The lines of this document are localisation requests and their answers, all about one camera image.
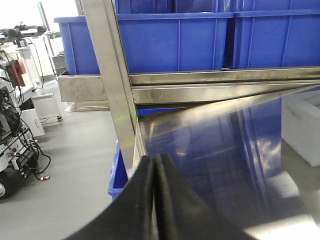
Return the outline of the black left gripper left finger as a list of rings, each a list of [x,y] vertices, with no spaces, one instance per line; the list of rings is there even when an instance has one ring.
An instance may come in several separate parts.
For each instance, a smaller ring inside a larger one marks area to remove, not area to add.
[[[120,195],[68,240],[150,240],[155,160],[143,156]]]

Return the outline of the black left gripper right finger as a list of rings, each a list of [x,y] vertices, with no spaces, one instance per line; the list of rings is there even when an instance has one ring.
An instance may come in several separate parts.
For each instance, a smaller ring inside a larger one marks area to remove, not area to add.
[[[163,153],[155,158],[155,214],[161,240],[253,239],[208,206]]]

